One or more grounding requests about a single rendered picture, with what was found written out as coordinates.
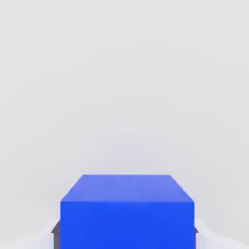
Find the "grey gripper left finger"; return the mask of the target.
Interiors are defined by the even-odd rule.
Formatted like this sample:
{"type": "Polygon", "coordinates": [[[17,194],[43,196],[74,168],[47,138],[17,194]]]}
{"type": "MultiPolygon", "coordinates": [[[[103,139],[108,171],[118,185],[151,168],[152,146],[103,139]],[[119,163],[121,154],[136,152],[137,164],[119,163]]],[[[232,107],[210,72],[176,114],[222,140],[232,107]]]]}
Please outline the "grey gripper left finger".
{"type": "Polygon", "coordinates": [[[60,249],[60,219],[49,222],[36,234],[30,234],[13,242],[11,249],[60,249]]]}

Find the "small blue cube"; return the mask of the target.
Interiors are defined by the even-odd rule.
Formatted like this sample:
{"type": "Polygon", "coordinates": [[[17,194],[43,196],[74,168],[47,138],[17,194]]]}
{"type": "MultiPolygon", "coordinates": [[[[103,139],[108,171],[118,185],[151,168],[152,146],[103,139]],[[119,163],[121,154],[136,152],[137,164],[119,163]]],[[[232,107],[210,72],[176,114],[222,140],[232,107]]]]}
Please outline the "small blue cube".
{"type": "Polygon", "coordinates": [[[170,175],[82,175],[60,202],[60,249],[195,249],[195,204],[170,175]]]}

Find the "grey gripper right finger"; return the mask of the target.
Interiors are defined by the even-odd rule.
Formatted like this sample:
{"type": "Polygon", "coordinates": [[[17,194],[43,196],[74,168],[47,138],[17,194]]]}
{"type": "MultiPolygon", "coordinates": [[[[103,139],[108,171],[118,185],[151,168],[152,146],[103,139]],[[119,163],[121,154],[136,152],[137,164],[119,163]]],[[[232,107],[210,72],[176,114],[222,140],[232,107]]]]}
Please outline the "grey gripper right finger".
{"type": "Polygon", "coordinates": [[[240,243],[211,231],[200,219],[195,219],[196,249],[240,249],[240,243]]]}

